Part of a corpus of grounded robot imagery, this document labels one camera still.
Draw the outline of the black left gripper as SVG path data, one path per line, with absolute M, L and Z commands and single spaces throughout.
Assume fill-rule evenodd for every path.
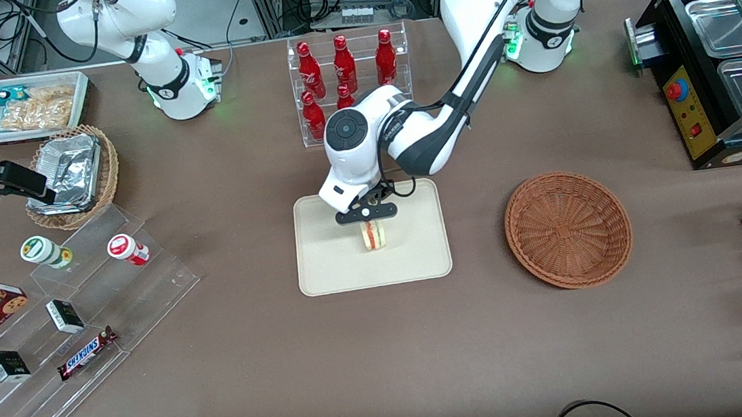
M 391 225 L 391 217 L 397 213 L 396 204 L 386 202 L 386 198 L 391 197 L 392 194 L 394 194 L 393 188 L 369 191 L 363 197 L 358 198 L 347 213 L 337 212 L 335 221 L 340 226 L 359 222 L 359 231 L 365 235 L 367 233 L 366 223 L 382 220 L 382 229 L 385 231 Z

